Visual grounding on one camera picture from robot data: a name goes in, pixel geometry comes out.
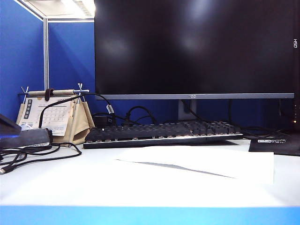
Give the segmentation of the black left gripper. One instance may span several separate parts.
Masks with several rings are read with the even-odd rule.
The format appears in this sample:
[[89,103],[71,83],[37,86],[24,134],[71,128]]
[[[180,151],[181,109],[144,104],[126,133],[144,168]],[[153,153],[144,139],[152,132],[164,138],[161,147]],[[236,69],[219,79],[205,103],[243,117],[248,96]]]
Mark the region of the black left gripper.
[[0,115],[0,146],[16,147],[22,128],[11,119]]

